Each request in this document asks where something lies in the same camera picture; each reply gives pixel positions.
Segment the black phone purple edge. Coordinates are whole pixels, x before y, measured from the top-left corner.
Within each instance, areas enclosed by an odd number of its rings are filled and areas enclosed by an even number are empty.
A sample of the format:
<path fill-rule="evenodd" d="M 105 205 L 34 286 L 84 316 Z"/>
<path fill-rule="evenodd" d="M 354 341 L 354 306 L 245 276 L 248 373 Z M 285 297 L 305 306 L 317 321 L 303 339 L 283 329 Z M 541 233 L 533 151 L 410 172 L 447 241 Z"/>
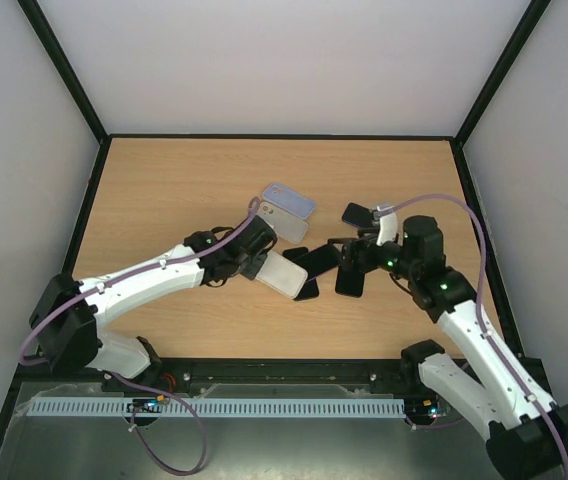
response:
<path fill-rule="evenodd" d="M 294 259 L 293 262 L 306 271 L 306 281 L 310 282 L 337 268 L 339 266 L 339 257 L 340 254 L 334 245 L 325 244 L 301 255 L 299 258 Z"/>

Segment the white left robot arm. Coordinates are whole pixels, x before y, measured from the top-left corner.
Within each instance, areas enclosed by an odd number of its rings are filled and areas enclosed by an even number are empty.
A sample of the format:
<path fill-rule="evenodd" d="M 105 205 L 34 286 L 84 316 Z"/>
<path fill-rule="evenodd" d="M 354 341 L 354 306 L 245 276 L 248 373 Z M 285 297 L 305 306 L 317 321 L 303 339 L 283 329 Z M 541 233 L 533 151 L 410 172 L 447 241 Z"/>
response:
<path fill-rule="evenodd" d="M 222 286 L 242 274 L 255 277 L 277 243 L 275 231 L 255 217 L 236 228 L 197 231 L 171 250 L 138 265 L 98 277 L 53 277 L 30 318 L 43 363 L 54 375 L 83 368 L 143 375 L 157 355 L 143 337 L 108 329 L 121 315 L 165 295 Z"/>

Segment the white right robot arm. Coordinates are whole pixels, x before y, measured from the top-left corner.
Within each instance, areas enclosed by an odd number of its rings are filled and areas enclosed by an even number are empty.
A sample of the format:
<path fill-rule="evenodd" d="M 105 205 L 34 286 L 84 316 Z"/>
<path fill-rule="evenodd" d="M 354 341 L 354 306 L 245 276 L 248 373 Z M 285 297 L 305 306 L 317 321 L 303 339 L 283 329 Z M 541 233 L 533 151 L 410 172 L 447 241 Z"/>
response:
<path fill-rule="evenodd" d="M 399 223 L 380 216 L 355 238 L 336 238 L 348 272 L 382 269 L 403 279 L 419 309 L 464 355 L 465 372 L 435 341 L 405 348 L 400 379 L 443 398 L 481 436 L 505 479 L 531 479 L 561 468 L 568 479 L 568 405 L 559 405 L 494 329 L 478 289 L 448 266 L 437 221 L 416 215 Z"/>

